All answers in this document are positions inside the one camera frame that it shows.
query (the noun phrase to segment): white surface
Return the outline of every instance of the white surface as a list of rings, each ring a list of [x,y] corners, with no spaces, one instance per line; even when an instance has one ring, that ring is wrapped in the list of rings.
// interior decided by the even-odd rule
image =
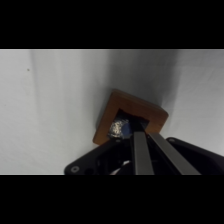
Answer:
[[[0,174],[63,174],[111,89],[162,105],[162,135],[224,155],[223,50],[0,50]]]

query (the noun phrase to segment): small metal object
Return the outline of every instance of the small metal object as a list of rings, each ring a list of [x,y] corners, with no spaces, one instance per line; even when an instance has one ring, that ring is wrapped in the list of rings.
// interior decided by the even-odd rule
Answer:
[[[169,142],[175,142],[175,139],[170,138],[170,139],[169,139]]]
[[[201,175],[176,149],[173,148],[160,134],[149,134],[169,161],[182,175]]]
[[[74,166],[74,167],[72,167],[71,172],[72,173],[78,173],[79,170],[80,170],[80,168],[78,166]]]
[[[142,117],[136,118],[135,116],[128,114],[122,110],[119,110],[108,133],[109,138],[129,138],[133,134],[134,130],[131,128],[131,123],[135,119],[135,122],[140,123],[140,125],[145,130],[149,124],[149,121]]]
[[[136,175],[154,175],[145,132],[134,132],[134,163]]]

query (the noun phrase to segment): screw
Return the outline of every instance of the screw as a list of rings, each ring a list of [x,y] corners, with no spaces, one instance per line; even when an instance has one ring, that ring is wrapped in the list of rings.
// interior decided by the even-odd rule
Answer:
[[[72,173],[78,173],[79,170],[80,170],[80,168],[78,166],[74,166],[74,167],[72,167],[71,172]]]

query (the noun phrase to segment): gray metal bar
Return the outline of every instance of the gray metal bar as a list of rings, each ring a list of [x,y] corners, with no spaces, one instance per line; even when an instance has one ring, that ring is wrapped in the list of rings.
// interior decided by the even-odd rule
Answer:
[[[160,134],[151,133],[149,136],[159,146],[170,162],[182,175],[201,175],[172,145],[170,145]]]
[[[154,175],[147,139],[144,132],[134,132],[134,155],[135,174]]]

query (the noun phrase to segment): brown wooden block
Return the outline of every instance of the brown wooden block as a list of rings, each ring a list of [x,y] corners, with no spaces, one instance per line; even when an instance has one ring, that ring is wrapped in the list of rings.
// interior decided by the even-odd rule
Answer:
[[[95,144],[102,145],[109,140],[107,134],[120,109],[148,120],[150,123],[145,129],[146,133],[159,133],[169,116],[165,110],[155,104],[114,90],[93,138]]]

